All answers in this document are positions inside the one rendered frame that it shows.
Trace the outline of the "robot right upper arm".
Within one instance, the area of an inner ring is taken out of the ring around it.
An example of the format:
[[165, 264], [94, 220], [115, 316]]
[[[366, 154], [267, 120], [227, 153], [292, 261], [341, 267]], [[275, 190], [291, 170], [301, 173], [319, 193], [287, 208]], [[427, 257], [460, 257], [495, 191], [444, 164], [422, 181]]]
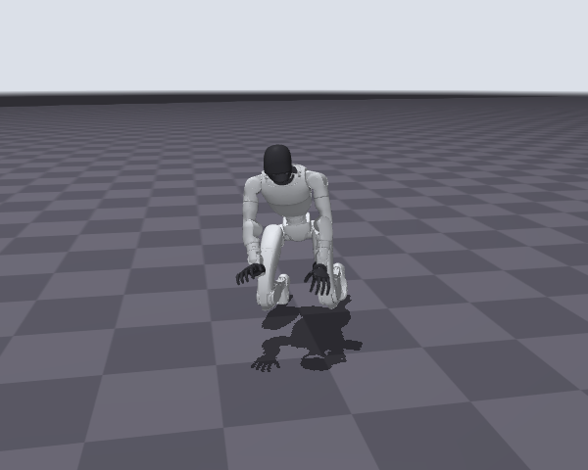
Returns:
[[257, 175], [249, 178], [244, 187], [243, 194], [243, 225], [246, 221], [253, 223], [253, 236], [260, 236], [263, 232], [263, 226], [260, 222], [256, 221], [256, 215], [258, 212], [258, 195], [262, 188], [262, 175]]

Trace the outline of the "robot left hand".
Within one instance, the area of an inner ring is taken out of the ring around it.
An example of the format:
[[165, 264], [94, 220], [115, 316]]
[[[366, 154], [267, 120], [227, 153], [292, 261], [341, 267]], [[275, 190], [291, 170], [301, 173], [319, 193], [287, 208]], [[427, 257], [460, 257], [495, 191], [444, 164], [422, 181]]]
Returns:
[[313, 275], [313, 282], [311, 285], [311, 289], [310, 289], [310, 293], [313, 291], [313, 288], [315, 286], [316, 280], [318, 281], [317, 284], [317, 290], [316, 290], [316, 295], [319, 292], [319, 287], [320, 287], [320, 281], [322, 282], [322, 288], [321, 288], [321, 293], [320, 295], [322, 296], [324, 293], [324, 289], [325, 289], [325, 282], [327, 284], [327, 291], [326, 291], [326, 295], [328, 296], [329, 291], [330, 291], [330, 280], [329, 280], [329, 275], [327, 273], [327, 266], [325, 266], [324, 264], [318, 263], [315, 261], [313, 264], [313, 270], [305, 277], [304, 282], [308, 282], [309, 278]]

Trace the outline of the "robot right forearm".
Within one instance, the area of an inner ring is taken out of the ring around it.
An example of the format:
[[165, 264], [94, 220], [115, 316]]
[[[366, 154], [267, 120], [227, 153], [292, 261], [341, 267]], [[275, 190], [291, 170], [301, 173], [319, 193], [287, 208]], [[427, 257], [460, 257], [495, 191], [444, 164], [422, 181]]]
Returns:
[[[251, 221], [246, 221], [243, 225], [243, 243], [247, 250], [247, 261], [251, 265], [252, 263], [264, 264], [264, 259], [261, 256], [261, 248], [260, 248], [260, 238], [257, 236], [253, 236], [253, 223]], [[262, 274], [256, 276], [256, 278], [265, 275], [266, 273], [263, 272]]]

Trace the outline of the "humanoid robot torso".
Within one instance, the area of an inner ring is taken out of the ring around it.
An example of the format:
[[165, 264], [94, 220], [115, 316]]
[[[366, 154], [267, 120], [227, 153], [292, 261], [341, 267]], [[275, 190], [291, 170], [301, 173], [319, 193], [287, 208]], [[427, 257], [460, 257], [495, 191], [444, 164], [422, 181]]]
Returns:
[[[270, 208], [283, 216], [283, 231], [286, 241], [304, 241], [312, 238], [311, 216], [312, 189], [306, 180], [306, 167], [292, 164], [297, 168], [293, 180], [287, 185], [275, 184], [262, 171], [261, 193]], [[299, 177], [298, 177], [299, 176]]]

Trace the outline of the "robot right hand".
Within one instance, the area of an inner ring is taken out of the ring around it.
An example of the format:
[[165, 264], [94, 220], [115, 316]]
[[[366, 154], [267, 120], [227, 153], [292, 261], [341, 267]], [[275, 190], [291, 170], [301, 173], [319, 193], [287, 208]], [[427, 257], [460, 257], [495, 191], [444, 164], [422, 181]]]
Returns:
[[266, 272], [266, 268], [263, 264], [252, 263], [250, 266], [246, 267], [245, 269], [243, 269], [240, 273], [238, 273], [236, 275], [237, 285], [240, 285], [239, 278], [241, 280], [241, 283], [244, 284], [244, 280], [243, 280], [244, 276], [245, 276], [246, 281], [249, 282], [249, 279], [248, 279], [249, 274], [252, 277], [252, 279], [255, 279], [256, 276], [262, 274], [263, 272]]

